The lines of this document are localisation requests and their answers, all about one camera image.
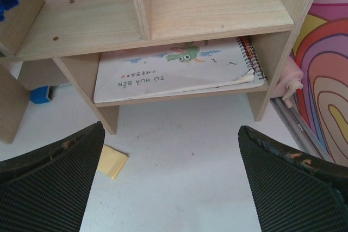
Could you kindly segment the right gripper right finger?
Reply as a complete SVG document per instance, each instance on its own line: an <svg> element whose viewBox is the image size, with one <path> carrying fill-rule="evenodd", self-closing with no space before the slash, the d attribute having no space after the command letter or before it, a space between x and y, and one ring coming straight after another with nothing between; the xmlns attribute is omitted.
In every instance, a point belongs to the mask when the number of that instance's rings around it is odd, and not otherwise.
<svg viewBox="0 0 348 232"><path fill-rule="evenodd" d="M347 231L347 167L249 126L238 143L262 231Z"/></svg>

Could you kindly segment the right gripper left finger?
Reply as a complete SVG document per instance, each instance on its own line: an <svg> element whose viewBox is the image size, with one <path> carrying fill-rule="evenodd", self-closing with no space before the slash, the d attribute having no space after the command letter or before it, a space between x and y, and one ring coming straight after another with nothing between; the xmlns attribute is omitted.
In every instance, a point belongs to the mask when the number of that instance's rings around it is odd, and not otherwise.
<svg viewBox="0 0 348 232"><path fill-rule="evenodd" d="M96 122L1 161L1 231L79 231L104 139Z"/></svg>

